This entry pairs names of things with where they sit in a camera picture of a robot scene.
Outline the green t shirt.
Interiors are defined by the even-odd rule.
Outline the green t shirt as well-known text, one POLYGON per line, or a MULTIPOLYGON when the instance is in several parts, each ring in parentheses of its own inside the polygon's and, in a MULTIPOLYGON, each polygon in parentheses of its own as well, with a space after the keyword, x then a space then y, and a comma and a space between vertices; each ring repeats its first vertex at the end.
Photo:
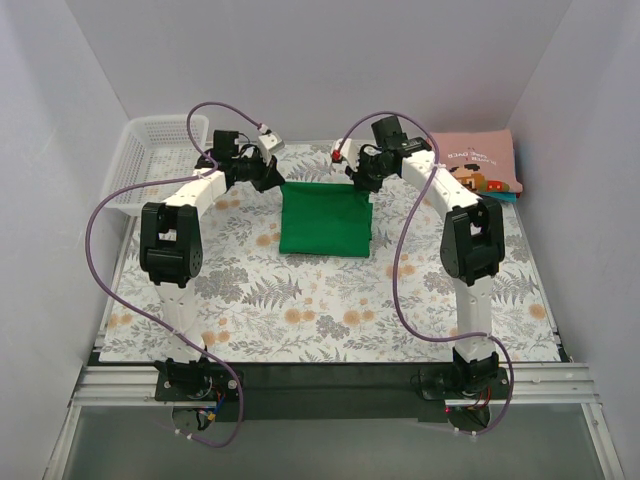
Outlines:
POLYGON ((367 191, 335 183, 281 186, 282 254, 370 256, 373 204, 367 191))

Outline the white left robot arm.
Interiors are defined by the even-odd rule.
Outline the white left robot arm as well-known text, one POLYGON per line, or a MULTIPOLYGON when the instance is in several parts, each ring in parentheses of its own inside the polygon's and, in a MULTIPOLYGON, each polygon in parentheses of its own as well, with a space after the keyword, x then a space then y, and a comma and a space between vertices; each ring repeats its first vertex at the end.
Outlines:
POLYGON ((161 300, 161 320, 172 329, 168 359, 155 366, 167 385, 189 399, 208 399, 216 390, 207 370, 201 328, 197 321, 195 278, 204 261, 200 220, 238 182, 264 192, 284 184, 275 153, 284 146, 266 128, 254 144, 239 146, 237 131, 216 130, 213 147, 198 158, 195 179, 161 202, 141 210, 139 260, 161 300))

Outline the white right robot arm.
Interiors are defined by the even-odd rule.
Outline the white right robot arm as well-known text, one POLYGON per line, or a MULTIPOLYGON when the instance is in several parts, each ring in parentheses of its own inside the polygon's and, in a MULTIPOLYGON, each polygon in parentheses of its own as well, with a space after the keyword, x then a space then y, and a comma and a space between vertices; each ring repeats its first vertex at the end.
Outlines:
POLYGON ((355 188, 381 189, 396 175, 428 200, 441 217, 440 261, 453 281, 457 333, 452 343, 450 386, 464 397, 475 397, 496 379, 499 342, 492 334, 491 294, 505 257, 501 205, 464 187, 447 169, 439 145, 429 132, 411 138, 401 127, 403 115, 382 111, 370 115, 373 153, 353 145, 345 134, 335 141, 331 160, 344 163, 355 188))

